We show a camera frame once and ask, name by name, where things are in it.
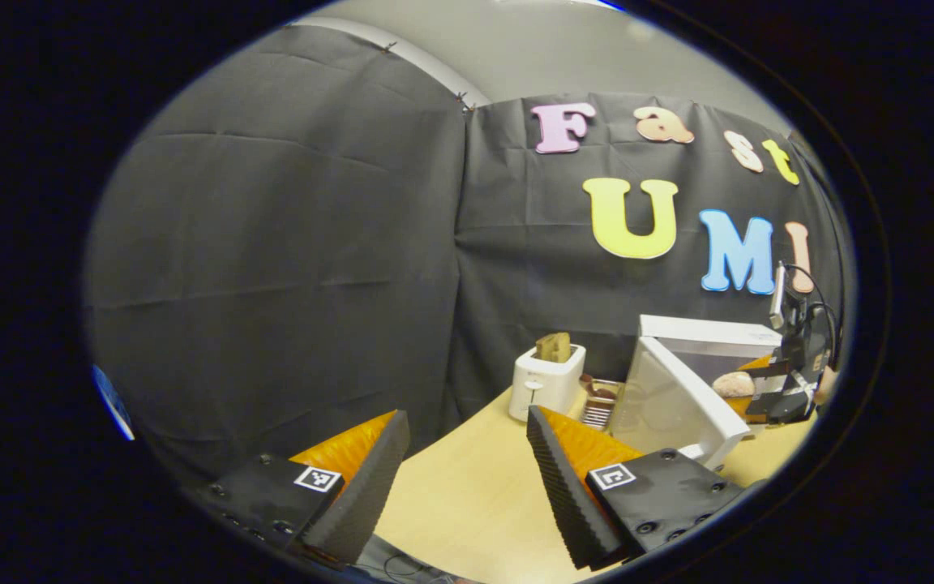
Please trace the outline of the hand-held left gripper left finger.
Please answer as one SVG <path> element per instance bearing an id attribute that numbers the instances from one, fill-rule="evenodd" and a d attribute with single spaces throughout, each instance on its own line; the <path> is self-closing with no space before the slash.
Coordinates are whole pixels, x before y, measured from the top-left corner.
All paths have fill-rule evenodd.
<path id="1" fill-rule="evenodd" d="M 256 454 L 196 487 L 195 499 L 280 554 L 353 565 L 374 534 L 409 443 L 408 415 L 392 410 L 297 455 Z"/>

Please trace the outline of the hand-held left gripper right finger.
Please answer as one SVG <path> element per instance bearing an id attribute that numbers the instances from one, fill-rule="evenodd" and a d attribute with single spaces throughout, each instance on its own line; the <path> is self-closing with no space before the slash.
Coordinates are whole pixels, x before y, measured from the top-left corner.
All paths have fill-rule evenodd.
<path id="1" fill-rule="evenodd" d="M 544 406 L 526 436 L 575 568 L 608 568 L 700 528 L 743 488 L 678 449 L 641 453 Z"/>

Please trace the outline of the beige bread bun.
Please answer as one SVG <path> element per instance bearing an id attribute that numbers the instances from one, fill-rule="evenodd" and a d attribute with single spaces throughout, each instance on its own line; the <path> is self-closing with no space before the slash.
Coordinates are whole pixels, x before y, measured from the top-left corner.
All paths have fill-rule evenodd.
<path id="1" fill-rule="evenodd" d="M 723 399 L 748 398 L 755 395 L 755 381 L 748 371 L 733 371 L 716 378 L 713 391 Z"/>

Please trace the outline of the white microwave oven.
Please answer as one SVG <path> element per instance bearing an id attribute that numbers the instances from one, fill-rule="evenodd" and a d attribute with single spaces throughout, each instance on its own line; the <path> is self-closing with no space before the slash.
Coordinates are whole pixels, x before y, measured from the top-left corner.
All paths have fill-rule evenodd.
<path id="1" fill-rule="evenodd" d="M 756 323 L 639 316 L 632 363 L 609 433 L 641 452 L 675 449 L 705 468 L 717 468 L 742 440 L 766 426 L 746 423 L 714 392 L 713 382 L 779 345 L 779 333 Z"/>

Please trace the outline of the white toaster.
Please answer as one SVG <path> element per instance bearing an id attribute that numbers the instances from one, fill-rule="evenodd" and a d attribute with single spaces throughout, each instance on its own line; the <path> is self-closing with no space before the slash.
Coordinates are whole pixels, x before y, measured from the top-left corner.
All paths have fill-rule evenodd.
<path id="1" fill-rule="evenodd" d="M 570 348 L 571 354 L 564 363 L 539 359 L 535 346 L 516 359 L 508 407 L 512 418 L 526 421 L 531 404 L 560 414 L 568 413 L 582 391 L 581 375 L 586 356 L 583 346 L 571 344 Z"/>

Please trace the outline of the brown bread slice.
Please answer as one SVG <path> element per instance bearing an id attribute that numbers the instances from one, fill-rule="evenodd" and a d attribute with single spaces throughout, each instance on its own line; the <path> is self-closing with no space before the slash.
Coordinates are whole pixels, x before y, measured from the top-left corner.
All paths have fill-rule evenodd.
<path id="1" fill-rule="evenodd" d="M 573 354 L 570 333 L 549 333 L 535 340 L 534 358 L 550 363 L 566 363 Z"/>

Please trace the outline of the black backdrop cloth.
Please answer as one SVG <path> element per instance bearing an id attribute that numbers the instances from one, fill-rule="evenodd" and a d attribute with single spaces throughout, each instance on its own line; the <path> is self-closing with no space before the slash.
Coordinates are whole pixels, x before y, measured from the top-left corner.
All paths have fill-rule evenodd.
<path id="1" fill-rule="evenodd" d="M 570 333 L 622 380 L 639 316 L 764 324 L 795 256 L 842 319 L 852 254 L 799 144 L 685 97 L 544 93 L 467 112 L 399 55 L 295 25 L 179 93 L 101 199 L 94 363 L 182 484 L 387 411 L 410 452 Z"/>

